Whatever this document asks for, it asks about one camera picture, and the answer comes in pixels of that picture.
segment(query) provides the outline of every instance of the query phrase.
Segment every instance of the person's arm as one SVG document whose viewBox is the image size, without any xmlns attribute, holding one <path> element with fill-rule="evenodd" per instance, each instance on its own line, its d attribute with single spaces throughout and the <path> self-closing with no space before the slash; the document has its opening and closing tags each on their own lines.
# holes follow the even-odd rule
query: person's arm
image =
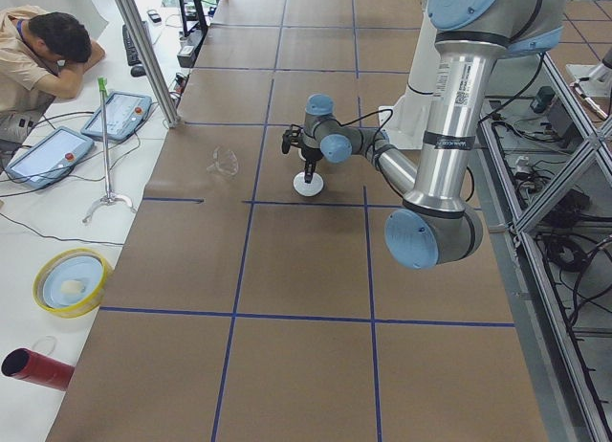
<svg viewBox="0 0 612 442">
<path fill-rule="evenodd" d="M 96 40 L 92 40 L 92 54 L 87 62 L 77 63 L 67 61 L 57 77 L 53 74 L 48 74 L 41 78 L 34 88 L 58 98 L 76 98 L 83 81 L 83 74 L 99 63 L 104 55 L 104 49 L 100 47 Z"/>
</svg>

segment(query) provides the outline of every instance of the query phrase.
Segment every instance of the beige shirt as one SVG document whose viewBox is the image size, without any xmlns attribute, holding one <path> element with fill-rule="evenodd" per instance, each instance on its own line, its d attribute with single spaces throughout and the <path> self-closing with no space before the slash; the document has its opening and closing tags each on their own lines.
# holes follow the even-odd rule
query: beige shirt
<svg viewBox="0 0 612 442">
<path fill-rule="evenodd" d="M 30 19 L 44 13 L 35 6 L 0 11 L 0 112 L 38 109 L 54 98 L 34 86 L 47 74 L 57 75 L 57 64 L 30 50 L 11 22 L 13 18 Z"/>
</svg>

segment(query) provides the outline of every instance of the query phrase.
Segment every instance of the black hair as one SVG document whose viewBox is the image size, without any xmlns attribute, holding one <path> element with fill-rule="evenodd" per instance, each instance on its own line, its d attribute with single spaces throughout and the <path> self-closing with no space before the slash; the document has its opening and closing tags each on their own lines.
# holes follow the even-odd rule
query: black hair
<svg viewBox="0 0 612 442">
<path fill-rule="evenodd" d="M 85 29 L 71 14 L 54 11 L 28 21 L 28 29 L 40 37 L 49 50 L 73 62 L 87 62 L 92 42 Z"/>
</svg>

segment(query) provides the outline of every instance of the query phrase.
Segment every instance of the computer mouse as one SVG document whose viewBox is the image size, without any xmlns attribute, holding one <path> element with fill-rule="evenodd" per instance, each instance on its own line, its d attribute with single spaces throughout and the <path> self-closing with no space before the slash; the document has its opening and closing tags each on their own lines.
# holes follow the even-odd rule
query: computer mouse
<svg viewBox="0 0 612 442">
<path fill-rule="evenodd" d="M 141 64 L 137 64 L 136 66 L 132 66 L 132 69 L 130 70 L 130 75 L 132 77 L 146 76 L 146 71 L 144 70 L 144 66 L 142 66 Z"/>
</svg>

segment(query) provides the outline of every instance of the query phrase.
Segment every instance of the blue joint cap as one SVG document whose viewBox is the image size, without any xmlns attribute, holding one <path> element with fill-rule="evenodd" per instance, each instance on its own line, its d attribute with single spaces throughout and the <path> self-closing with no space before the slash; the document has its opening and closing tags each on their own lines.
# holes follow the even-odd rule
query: blue joint cap
<svg viewBox="0 0 612 442">
<path fill-rule="evenodd" d="M 334 102 L 327 95 L 311 95 L 306 103 L 306 113 L 315 116 L 331 115 L 334 112 Z"/>
<path fill-rule="evenodd" d="M 353 146 L 345 136 L 330 134 L 319 145 L 320 151 L 330 163 L 345 162 L 353 154 Z"/>
<path fill-rule="evenodd" d="M 438 262 L 438 245 L 431 228 L 412 210 L 395 210 L 384 226 L 386 247 L 399 263 L 415 270 Z"/>
</svg>

